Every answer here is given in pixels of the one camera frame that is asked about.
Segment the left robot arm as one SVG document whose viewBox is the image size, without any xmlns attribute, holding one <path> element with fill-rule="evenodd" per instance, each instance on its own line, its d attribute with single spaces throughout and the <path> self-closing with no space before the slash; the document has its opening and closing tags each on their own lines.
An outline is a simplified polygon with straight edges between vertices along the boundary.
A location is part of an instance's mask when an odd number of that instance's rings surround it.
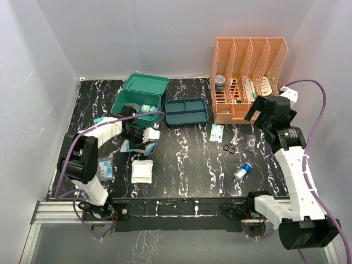
<svg viewBox="0 0 352 264">
<path fill-rule="evenodd" d="M 121 135 L 130 143 L 145 146 L 145 129 L 137 128 L 136 120 L 147 113 L 138 113 L 132 106 L 123 106 L 118 114 L 103 117 L 98 123 L 77 133 L 66 133 L 57 162 L 60 174 L 54 193 L 57 200 L 79 192 L 79 207 L 101 219 L 115 214 L 111 198 L 98 176 L 98 149 Z"/>
</svg>

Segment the green medicine kit box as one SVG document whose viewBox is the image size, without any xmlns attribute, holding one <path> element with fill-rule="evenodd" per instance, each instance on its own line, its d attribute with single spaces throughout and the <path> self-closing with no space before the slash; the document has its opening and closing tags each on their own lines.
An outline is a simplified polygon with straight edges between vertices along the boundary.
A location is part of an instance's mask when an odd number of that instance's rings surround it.
<svg viewBox="0 0 352 264">
<path fill-rule="evenodd" d="M 134 73 L 129 76 L 118 93 L 111 113 L 118 114 L 126 103 L 136 103 L 140 106 L 151 105 L 162 110 L 161 100 L 168 85 L 168 78 Z"/>
</svg>

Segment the blue mask package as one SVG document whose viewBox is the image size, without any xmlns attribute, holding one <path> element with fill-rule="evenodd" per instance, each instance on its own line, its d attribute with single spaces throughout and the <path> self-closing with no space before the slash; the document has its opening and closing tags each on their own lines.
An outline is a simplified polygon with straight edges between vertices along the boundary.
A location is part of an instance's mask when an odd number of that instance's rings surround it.
<svg viewBox="0 0 352 264">
<path fill-rule="evenodd" d="M 121 148 L 120 148 L 120 152 L 136 152 L 136 153 L 141 153 L 144 156 L 149 156 L 153 150 L 155 149 L 157 143 L 156 142 L 152 142 L 147 144 L 143 149 L 138 149 L 138 148 L 132 148 L 130 141 L 128 140 L 124 140 Z"/>
</svg>

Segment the rubber gloves clear package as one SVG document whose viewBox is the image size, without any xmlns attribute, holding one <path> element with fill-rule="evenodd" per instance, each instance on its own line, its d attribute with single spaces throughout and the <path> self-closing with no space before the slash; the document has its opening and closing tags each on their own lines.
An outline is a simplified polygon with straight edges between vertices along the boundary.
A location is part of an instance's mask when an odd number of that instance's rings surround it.
<svg viewBox="0 0 352 264">
<path fill-rule="evenodd" d="M 135 109 L 137 112 L 140 110 L 141 106 L 139 104 L 136 103 L 126 103 L 126 106 L 132 107 L 133 109 Z"/>
</svg>

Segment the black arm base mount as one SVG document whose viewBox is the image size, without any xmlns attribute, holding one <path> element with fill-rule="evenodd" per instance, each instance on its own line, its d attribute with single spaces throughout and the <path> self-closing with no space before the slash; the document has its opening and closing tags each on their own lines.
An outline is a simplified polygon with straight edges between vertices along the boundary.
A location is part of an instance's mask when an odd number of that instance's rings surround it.
<svg viewBox="0 0 352 264">
<path fill-rule="evenodd" d="M 143 230 L 225 230 L 263 236 L 269 221 L 246 208 L 245 198 L 135 198 L 112 199 L 116 210 L 103 219 L 83 211 L 85 221 L 107 222 L 114 232 Z"/>
</svg>

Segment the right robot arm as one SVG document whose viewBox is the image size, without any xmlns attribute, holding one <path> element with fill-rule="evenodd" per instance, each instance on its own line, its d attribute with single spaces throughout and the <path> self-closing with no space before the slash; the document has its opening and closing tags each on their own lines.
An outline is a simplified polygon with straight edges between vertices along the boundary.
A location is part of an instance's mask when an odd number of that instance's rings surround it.
<svg viewBox="0 0 352 264">
<path fill-rule="evenodd" d="M 247 197 L 246 214 L 265 216 L 287 250 L 326 247 L 338 235 L 340 222 L 325 213 L 312 194 L 313 185 L 306 182 L 310 175 L 307 144 L 301 129 L 290 124 L 296 115 L 290 99 L 258 96 L 244 119 L 249 121 L 255 112 L 260 113 L 255 125 L 264 132 L 282 170 L 291 208 L 284 208 L 267 192 L 253 192 Z"/>
</svg>

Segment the white plastic medicine bottle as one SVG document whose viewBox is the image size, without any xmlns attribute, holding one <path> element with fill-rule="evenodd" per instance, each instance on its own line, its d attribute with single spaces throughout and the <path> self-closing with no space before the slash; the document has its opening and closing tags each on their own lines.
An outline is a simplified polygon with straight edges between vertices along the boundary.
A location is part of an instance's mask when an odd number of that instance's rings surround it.
<svg viewBox="0 0 352 264">
<path fill-rule="evenodd" d="M 151 113 L 151 112 L 156 112 L 157 111 L 157 107 L 155 106 L 151 106 L 151 105 L 147 105 L 147 104 L 143 104 L 141 106 L 141 113 Z"/>
</svg>

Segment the blue white bandage roll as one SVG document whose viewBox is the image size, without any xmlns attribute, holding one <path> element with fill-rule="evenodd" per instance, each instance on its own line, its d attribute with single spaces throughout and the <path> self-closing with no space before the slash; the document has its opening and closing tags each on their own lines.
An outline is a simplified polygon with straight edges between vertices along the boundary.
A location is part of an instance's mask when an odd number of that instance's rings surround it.
<svg viewBox="0 0 352 264">
<path fill-rule="evenodd" d="M 252 170 L 252 165 L 250 163 L 245 163 L 240 169 L 238 169 L 234 174 L 234 178 L 237 180 L 241 180 L 245 177 L 249 171 Z"/>
</svg>

